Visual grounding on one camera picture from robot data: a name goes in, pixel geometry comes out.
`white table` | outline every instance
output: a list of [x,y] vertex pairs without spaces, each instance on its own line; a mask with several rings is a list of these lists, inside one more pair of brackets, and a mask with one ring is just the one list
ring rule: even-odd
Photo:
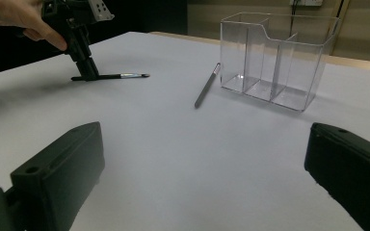
[[0,73],[0,187],[69,129],[100,121],[106,168],[71,230],[360,230],[304,170],[313,122],[370,141],[370,70],[328,64],[296,113],[220,88],[195,100],[220,49],[128,33],[91,46],[102,74],[147,79],[71,82],[58,56]]

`wall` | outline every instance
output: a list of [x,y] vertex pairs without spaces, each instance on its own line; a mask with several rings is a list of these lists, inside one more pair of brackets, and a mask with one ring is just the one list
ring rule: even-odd
[[370,61],[370,0],[351,0],[333,56]]
[[[332,16],[339,6],[324,0],[322,7],[298,8],[296,14]],[[209,39],[220,38],[221,19],[239,12],[290,14],[289,0],[188,0],[188,33]],[[351,0],[342,21],[334,56],[370,61],[370,0]]]

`clear plastic organizer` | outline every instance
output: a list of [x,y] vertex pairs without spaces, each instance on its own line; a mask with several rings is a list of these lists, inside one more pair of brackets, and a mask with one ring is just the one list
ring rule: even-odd
[[304,111],[330,53],[336,17],[237,13],[221,21],[221,85]]

